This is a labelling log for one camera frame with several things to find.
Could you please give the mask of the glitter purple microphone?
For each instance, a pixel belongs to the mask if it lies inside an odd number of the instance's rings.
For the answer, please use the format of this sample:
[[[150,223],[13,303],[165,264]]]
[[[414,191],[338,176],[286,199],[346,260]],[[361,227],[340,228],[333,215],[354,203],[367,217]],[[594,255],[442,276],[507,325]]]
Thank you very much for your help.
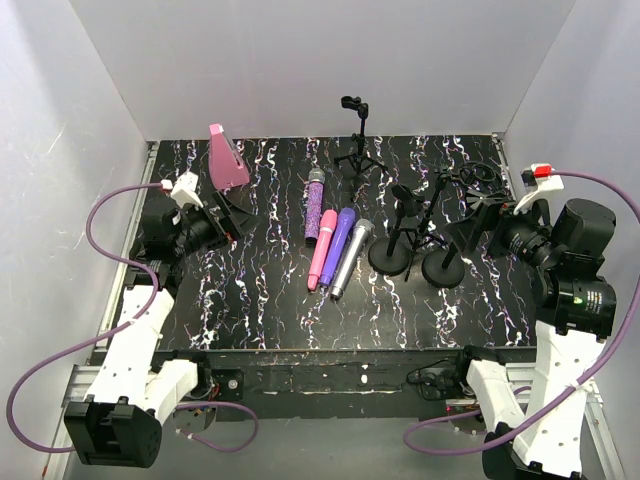
[[[305,243],[314,246],[317,242],[322,216],[325,172],[312,168],[307,183],[307,204],[305,214]]]

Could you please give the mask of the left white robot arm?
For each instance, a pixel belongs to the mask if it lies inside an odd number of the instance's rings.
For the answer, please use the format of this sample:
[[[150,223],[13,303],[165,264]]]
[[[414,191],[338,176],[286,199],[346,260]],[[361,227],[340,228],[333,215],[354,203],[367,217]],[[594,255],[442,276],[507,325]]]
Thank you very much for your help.
[[[84,397],[69,402],[64,413],[85,465],[151,467],[163,425],[178,410],[229,407],[256,416],[220,397],[224,386],[209,360],[153,360],[186,260],[241,239],[254,227],[253,216],[219,191],[203,200],[192,187],[171,181],[159,187],[161,194],[140,217],[141,237],[122,260],[127,271],[120,317],[103,363]]]

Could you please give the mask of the pink microphone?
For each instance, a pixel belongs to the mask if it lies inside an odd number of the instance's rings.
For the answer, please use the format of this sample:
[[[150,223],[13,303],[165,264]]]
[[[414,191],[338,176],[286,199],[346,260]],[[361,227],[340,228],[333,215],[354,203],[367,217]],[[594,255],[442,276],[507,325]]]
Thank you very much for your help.
[[[337,219],[338,213],[332,209],[326,210],[321,217],[319,235],[307,279],[307,288],[310,292],[315,291],[318,286],[332,236],[336,229]]]

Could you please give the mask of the black tripod mic stand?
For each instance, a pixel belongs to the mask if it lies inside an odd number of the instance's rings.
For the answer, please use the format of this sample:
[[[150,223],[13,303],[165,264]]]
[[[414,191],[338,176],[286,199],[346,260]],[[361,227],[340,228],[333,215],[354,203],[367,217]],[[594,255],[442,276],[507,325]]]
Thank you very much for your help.
[[[360,129],[358,132],[351,135],[351,140],[356,144],[355,152],[335,157],[334,165],[339,167],[343,162],[347,162],[353,170],[353,179],[361,176],[363,173],[374,167],[379,168],[383,174],[387,174],[388,167],[382,162],[371,158],[365,151],[365,127],[366,121],[369,117],[369,105],[366,102],[363,102],[359,96],[343,96],[341,98],[341,107],[357,113],[358,118],[360,119]]]

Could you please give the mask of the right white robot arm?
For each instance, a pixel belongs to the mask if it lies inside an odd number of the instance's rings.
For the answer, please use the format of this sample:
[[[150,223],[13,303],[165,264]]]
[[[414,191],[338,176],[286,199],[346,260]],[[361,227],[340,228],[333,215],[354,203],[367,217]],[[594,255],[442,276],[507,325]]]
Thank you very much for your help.
[[[479,198],[464,220],[449,226],[456,245],[471,250],[489,232],[489,254],[511,253],[534,271],[537,346],[527,407],[520,407],[496,351],[468,345],[454,364],[455,388],[470,389],[486,425],[487,478],[582,478],[587,394],[578,379],[596,364],[613,330],[616,293],[598,271],[615,227],[615,214],[591,200],[568,200],[550,221],[544,199],[519,211],[496,195]]]

